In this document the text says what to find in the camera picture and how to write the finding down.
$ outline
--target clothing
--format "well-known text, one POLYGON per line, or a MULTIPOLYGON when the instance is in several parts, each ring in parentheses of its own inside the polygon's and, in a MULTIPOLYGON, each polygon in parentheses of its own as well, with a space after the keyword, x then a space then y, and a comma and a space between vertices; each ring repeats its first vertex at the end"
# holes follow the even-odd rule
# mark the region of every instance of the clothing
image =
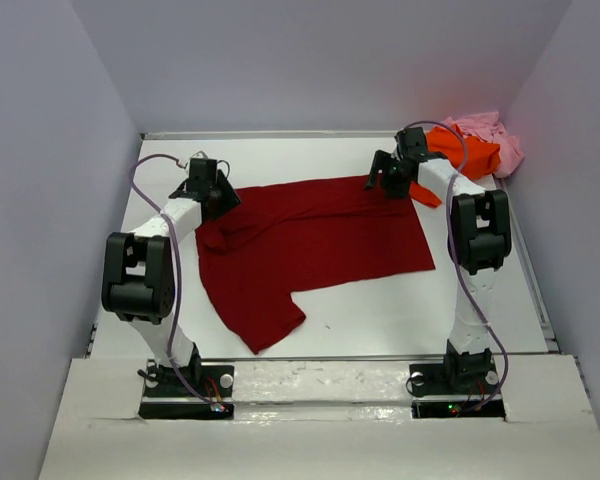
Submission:
MULTIPOLYGON (((452 128, 458 133, 462 133, 456 125, 453 125, 452 128)), ((469 162, 462 173, 466 177, 471 180, 478 180, 498 169, 500 165, 500 157, 498 156, 500 145, 484 142, 474 136, 465 138, 465 141, 469 149, 469 162)), ((431 152, 441 152, 446 155, 456 168, 462 163, 462 145, 460 145, 455 135, 442 127, 435 127, 427 133, 427 146, 431 152)), ((433 192, 415 182, 411 184, 409 195, 414 200, 434 208, 442 203, 433 192)))
POLYGON ((457 125, 465 137, 473 135, 485 142, 500 145, 500 166, 495 176, 502 178, 513 173, 524 159, 524 153, 520 148, 520 139, 507 133, 504 125, 498 121, 499 115, 498 112, 477 113, 457 120, 449 117, 442 123, 457 125))
POLYGON ((291 292, 434 268, 411 200, 365 182, 240 189, 241 205, 196 230, 209 299, 254 353, 304 321, 291 292))

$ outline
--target pink cloth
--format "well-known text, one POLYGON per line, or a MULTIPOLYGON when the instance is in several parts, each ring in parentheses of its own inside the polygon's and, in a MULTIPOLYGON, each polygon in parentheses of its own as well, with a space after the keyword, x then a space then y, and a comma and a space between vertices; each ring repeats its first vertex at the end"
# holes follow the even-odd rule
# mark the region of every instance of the pink cloth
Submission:
POLYGON ((508 177, 524 159, 520 149, 520 139, 509 135, 498 121, 498 112, 477 113, 454 120, 449 117, 443 123, 451 126, 456 124, 464 135, 473 135, 489 143, 500 145, 500 166, 494 173, 496 177, 508 177))

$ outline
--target red cloth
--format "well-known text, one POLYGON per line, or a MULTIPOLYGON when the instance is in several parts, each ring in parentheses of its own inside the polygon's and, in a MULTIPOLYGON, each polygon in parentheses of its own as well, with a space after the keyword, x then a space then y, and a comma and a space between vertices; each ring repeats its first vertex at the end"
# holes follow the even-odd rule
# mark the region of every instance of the red cloth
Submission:
POLYGON ((291 292, 435 268, 411 199, 365 181, 240 189, 240 206, 196 230, 209 299, 254 353, 304 321, 291 292))

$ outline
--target gray wall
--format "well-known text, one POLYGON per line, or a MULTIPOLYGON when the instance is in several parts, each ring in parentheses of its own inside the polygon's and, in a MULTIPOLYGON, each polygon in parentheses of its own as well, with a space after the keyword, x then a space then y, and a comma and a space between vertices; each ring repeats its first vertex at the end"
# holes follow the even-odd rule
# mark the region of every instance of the gray wall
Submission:
POLYGON ((37 478, 136 128, 68 0, 0 0, 0 480, 37 478))
POLYGON ((506 108, 569 0, 72 0, 143 132, 506 108))
POLYGON ((527 159, 511 180, 562 348, 600 425, 600 0, 576 0, 507 117, 527 159))

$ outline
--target orange cloth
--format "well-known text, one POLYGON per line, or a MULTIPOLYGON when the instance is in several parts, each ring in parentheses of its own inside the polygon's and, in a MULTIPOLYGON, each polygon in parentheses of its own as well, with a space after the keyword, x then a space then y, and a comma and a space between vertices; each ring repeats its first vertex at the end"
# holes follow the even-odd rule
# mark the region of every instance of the orange cloth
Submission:
MULTIPOLYGON (((454 124, 453 128, 462 135, 457 125, 454 124)), ((470 180, 478 180, 498 169, 500 165, 500 155, 498 154, 500 145, 484 142, 474 136, 466 137, 465 141, 467 147, 469 147, 469 162, 462 171, 465 176, 470 180)), ((435 127, 427 133, 427 145, 430 152, 444 153, 454 167, 458 168, 462 163, 462 145, 460 145, 455 135, 444 128, 435 127)), ((433 192, 415 182, 409 188, 409 195, 414 200, 429 207, 435 208, 442 204, 433 192)))

